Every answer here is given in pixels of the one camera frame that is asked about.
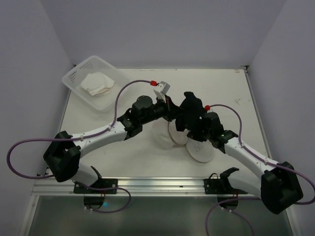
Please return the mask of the round white mesh laundry bag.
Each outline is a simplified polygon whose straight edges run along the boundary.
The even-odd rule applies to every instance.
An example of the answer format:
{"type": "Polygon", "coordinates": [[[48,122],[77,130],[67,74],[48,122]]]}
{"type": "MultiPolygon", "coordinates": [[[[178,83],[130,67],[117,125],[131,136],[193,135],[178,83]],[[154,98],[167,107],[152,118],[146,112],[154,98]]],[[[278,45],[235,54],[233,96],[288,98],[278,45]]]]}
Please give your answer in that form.
{"type": "Polygon", "coordinates": [[[152,136],[164,150],[185,148],[188,155],[199,163],[209,163],[214,158],[214,148],[207,142],[195,141],[187,137],[188,131],[177,131],[175,121],[158,119],[153,122],[152,136]]]}

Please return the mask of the white bra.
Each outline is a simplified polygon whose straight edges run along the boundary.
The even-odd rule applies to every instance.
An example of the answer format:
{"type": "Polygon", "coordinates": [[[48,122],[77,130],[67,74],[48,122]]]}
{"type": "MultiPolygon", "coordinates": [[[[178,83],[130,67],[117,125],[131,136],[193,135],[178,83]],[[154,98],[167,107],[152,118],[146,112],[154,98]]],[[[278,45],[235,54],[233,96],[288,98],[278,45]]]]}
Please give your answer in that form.
{"type": "Polygon", "coordinates": [[[101,72],[88,74],[78,86],[90,96],[109,94],[115,82],[101,72]]]}

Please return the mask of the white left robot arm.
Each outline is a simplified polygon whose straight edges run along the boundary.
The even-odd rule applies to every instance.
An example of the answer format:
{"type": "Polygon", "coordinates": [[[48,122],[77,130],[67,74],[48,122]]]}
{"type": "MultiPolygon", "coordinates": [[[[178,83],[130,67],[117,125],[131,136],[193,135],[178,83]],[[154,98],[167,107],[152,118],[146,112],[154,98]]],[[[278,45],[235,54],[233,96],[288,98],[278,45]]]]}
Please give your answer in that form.
{"type": "Polygon", "coordinates": [[[176,119],[184,110],[176,106],[169,96],[153,103],[148,96],[140,96],[114,124],[104,126],[86,134],[69,135],[62,131],[56,135],[45,151],[43,158],[57,182],[72,180],[81,186],[98,187],[101,175],[96,168],[86,166],[80,159],[105,145],[125,141],[142,131],[143,125],[159,118],[176,119]]]}

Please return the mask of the black garment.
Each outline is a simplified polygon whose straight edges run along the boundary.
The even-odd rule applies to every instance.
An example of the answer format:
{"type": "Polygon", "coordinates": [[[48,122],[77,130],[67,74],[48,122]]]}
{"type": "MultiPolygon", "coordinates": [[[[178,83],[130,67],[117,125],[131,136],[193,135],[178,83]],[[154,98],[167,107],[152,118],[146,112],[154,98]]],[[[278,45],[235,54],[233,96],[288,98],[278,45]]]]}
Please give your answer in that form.
{"type": "Polygon", "coordinates": [[[201,130],[201,119],[206,113],[201,99],[197,98],[193,92],[184,92],[185,99],[180,105],[183,113],[176,118],[176,130],[184,132],[187,129],[190,132],[199,132],[201,130]]]}

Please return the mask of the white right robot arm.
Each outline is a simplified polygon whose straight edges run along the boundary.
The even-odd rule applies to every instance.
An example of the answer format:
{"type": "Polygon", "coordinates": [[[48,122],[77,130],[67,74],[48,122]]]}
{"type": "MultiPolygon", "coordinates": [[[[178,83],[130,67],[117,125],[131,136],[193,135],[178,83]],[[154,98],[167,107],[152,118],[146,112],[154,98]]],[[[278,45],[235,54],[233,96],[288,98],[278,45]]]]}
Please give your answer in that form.
{"type": "Polygon", "coordinates": [[[293,166],[278,163],[268,157],[258,157],[259,152],[241,144],[239,135],[224,129],[219,116],[214,112],[189,112],[184,118],[188,137],[196,141],[209,141],[222,153],[235,158],[246,166],[250,175],[240,173],[232,167],[220,174],[216,181],[208,184],[219,192],[242,190],[262,200],[274,214],[279,214],[303,198],[303,192],[293,166]]]}

